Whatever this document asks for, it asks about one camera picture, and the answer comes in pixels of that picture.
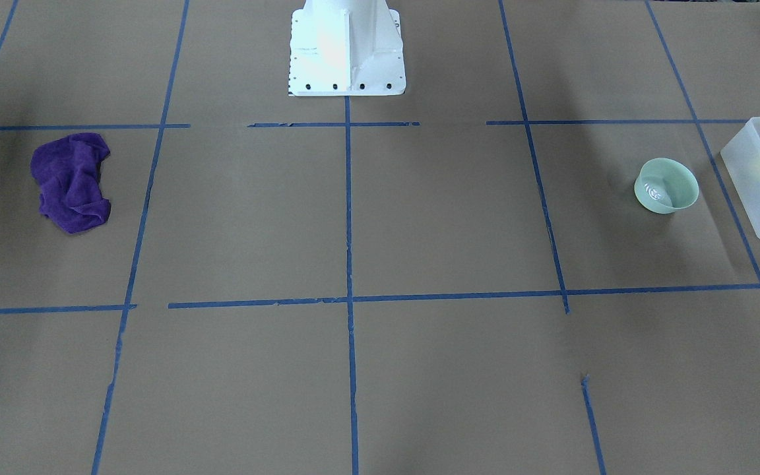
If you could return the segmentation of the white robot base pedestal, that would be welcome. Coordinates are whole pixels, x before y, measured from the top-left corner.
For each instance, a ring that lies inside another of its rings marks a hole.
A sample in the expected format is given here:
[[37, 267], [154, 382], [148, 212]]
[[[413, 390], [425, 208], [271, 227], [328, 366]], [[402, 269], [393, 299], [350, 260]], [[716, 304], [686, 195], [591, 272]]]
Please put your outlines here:
[[290, 96], [405, 93], [401, 20], [386, 1], [307, 1], [290, 27]]

